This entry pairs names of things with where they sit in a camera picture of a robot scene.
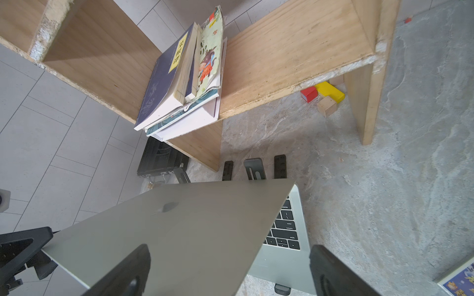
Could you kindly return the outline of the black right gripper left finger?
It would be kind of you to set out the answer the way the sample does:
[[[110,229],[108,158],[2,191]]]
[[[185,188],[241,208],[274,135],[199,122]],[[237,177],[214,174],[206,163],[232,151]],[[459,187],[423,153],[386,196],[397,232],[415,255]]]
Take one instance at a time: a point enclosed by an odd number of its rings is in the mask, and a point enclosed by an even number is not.
[[[150,268],[151,254],[148,246],[141,244],[83,296],[141,296]]]

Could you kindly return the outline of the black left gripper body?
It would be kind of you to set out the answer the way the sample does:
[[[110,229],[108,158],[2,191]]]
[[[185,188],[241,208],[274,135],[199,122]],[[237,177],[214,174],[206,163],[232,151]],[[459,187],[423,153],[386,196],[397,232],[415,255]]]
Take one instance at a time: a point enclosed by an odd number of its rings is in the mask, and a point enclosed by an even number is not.
[[[33,267],[39,280],[58,267],[42,248],[53,238],[50,227],[42,227],[1,235],[1,295],[7,296],[23,284],[16,275]]]

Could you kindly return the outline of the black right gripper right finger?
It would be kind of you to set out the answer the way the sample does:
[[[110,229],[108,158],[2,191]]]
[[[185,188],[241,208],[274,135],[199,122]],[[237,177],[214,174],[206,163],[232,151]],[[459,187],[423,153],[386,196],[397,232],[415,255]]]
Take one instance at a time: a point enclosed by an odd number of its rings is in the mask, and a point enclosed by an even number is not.
[[[318,296],[381,296],[323,245],[313,245],[309,258]]]

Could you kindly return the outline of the silver laptop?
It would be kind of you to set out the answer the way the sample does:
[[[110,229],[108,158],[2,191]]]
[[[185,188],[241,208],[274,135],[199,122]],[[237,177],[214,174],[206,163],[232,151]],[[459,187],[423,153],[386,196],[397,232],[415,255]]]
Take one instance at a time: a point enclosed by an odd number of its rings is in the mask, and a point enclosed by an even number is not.
[[[162,185],[59,231],[44,252],[91,287],[142,244],[147,296],[232,296],[246,275],[316,291],[290,179]]]

